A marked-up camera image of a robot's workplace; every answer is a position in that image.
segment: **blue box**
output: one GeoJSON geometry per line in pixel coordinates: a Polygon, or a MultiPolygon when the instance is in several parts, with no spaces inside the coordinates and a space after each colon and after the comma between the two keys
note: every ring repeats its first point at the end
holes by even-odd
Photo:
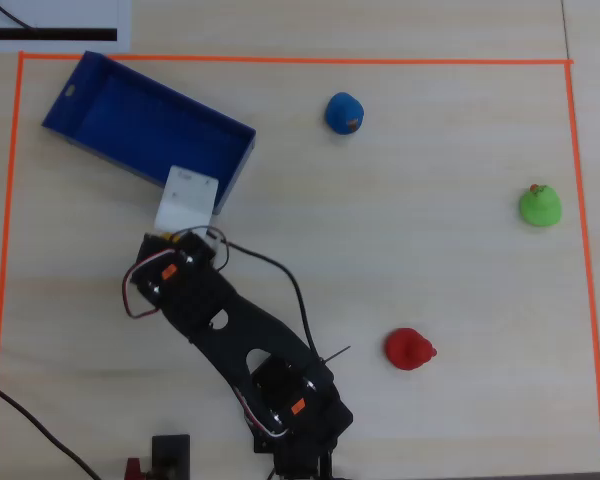
{"type": "Polygon", "coordinates": [[[164,185],[172,165],[218,179],[219,213],[256,131],[104,55],[86,52],[42,122],[164,185]]]}

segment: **green toy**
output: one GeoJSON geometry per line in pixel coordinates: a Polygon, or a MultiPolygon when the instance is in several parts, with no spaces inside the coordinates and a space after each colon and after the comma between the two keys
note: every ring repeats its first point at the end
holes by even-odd
{"type": "Polygon", "coordinates": [[[555,225],[562,217],[562,205],[556,191],[548,185],[531,185],[520,199],[520,214],[537,227],[555,225]]]}

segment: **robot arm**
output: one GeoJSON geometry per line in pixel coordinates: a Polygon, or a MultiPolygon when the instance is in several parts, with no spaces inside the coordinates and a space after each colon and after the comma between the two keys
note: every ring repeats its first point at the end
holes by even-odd
{"type": "Polygon", "coordinates": [[[333,373],[284,323],[245,298],[212,266],[215,252],[197,235],[145,235],[124,280],[161,310],[233,389],[245,410],[256,453],[272,453],[288,479],[331,478],[331,452],[353,422],[333,373]],[[224,310],[228,323],[214,329],[224,310]],[[270,356],[253,373],[246,358],[270,356]]]}

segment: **blue ball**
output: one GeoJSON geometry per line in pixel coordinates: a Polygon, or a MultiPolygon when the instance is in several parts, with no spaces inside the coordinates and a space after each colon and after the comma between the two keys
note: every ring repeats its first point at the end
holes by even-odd
{"type": "Polygon", "coordinates": [[[349,135],[362,125],[364,109],[359,101],[345,92],[336,93],[327,105],[324,119],[334,132],[349,135]]]}

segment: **orange tape border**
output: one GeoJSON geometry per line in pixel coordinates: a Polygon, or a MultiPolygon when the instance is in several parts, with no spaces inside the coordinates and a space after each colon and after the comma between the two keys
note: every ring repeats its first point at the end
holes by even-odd
{"type": "MultiPolygon", "coordinates": [[[[9,233],[11,227],[11,206],[13,201],[13,179],[15,174],[16,148],[18,138],[18,123],[20,119],[20,101],[22,96],[22,78],[25,60],[79,60],[79,54],[45,54],[18,53],[18,70],[13,99],[13,116],[11,119],[11,142],[9,147],[9,163],[7,166],[7,185],[4,205],[4,221],[2,227],[2,252],[0,256],[0,349],[2,344],[2,325],[4,316],[4,299],[7,283],[9,233]]],[[[292,58],[292,57],[240,57],[217,55],[133,55],[118,54],[110,56],[114,60],[145,60],[172,62],[224,62],[224,63],[268,63],[268,64],[313,64],[313,65],[563,65],[569,108],[569,124],[573,161],[578,189],[578,205],[580,209],[580,227],[582,230],[582,245],[584,250],[585,271],[587,275],[587,293],[589,296],[589,311],[591,321],[591,336],[596,376],[596,393],[598,398],[598,417],[600,422],[600,332],[595,301],[593,282],[593,267],[589,247],[589,231],[585,209],[582,169],[580,164],[580,148],[576,122],[575,102],[573,98],[573,80],[571,77],[570,59],[400,59],[400,58],[292,58]]]]}

